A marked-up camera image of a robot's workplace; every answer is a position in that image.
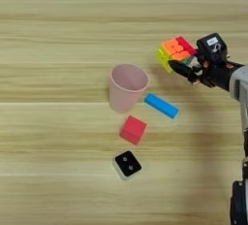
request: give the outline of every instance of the plastic cup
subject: plastic cup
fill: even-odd
[[[148,75],[141,68],[123,64],[110,73],[109,103],[118,113],[131,110],[149,84]]]

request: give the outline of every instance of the yellow cube face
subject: yellow cube face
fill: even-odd
[[[173,69],[169,64],[169,60],[171,57],[168,55],[168,53],[165,51],[164,48],[160,47],[158,50],[158,61],[162,64],[162,66],[169,72],[172,73]]]

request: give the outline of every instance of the red cube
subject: red cube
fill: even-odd
[[[146,123],[133,116],[128,116],[120,132],[120,137],[134,145],[137,145],[143,136],[145,128]]]

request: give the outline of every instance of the rubik's cube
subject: rubik's cube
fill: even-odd
[[[189,65],[196,53],[196,50],[186,41],[186,39],[180,36],[165,41],[160,45],[158,60],[169,73],[172,73],[173,69],[169,64],[169,60],[175,59]]]

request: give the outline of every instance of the wood grain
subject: wood grain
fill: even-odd
[[[217,31],[246,63],[247,18],[248,0],[0,0],[1,225],[227,224],[239,105],[167,74],[155,54]],[[108,104],[109,71],[124,62],[180,108],[170,120],[140,101],[138,147]],[[127,149],[143,170],[122,181],[112,159]]]

